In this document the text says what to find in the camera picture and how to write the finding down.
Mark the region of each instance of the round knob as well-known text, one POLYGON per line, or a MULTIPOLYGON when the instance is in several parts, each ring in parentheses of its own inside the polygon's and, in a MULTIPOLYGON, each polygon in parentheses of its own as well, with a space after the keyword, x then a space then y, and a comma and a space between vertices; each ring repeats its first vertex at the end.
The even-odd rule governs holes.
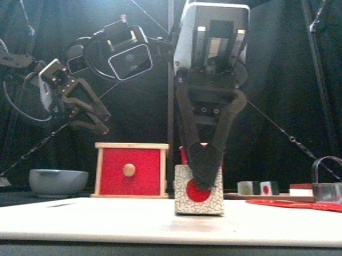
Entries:
POLYGON ((135 166, 133 164, 126 164, 123 167, 123 175, 126 177, 133 177, 135 174, 135 166))

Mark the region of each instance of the robotic arm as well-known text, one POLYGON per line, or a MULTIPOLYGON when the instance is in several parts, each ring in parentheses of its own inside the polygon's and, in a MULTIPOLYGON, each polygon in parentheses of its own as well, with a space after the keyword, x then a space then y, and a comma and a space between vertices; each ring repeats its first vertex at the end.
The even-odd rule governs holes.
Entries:
POLYGON ((194 2, 181 20, 174 56, 181 141, 200 189, 210 189, 222 166, 226 140, 248 99, 238 89, 246 79, 249 7, 194 2), (198 127, 214 127, 202 146, 198 127))

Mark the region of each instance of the speckled block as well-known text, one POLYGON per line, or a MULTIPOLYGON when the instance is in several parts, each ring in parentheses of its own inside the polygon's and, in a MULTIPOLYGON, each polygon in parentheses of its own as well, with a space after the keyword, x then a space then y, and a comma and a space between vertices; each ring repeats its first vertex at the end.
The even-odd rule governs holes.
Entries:
POLYGON ((176 167, 176 212, 194 215, 224 215, 222 170, 210 190, 200 190, 188 165, 176 167))

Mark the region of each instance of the gray bowl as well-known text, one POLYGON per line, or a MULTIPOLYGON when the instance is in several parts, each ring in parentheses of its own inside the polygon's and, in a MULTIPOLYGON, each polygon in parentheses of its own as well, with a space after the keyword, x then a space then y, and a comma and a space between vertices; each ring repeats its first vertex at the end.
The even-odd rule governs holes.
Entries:
POLYGON ((33 169, 30 187, 39 197, 66 198, 86 187, 89 173, 74 170, 33 169))

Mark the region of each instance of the small block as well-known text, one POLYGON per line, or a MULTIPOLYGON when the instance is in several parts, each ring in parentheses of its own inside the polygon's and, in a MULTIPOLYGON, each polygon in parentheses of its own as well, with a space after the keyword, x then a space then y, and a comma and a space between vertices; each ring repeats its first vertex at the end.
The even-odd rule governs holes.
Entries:
POLYGON ((277 181, 264 181, 261 182, 261 194, 264 196, 280 195, 280 187, 277 181))
POLYGON ((240 195, 260 195, 261 194, 260 181, 238 182, 238 194, 240 195))

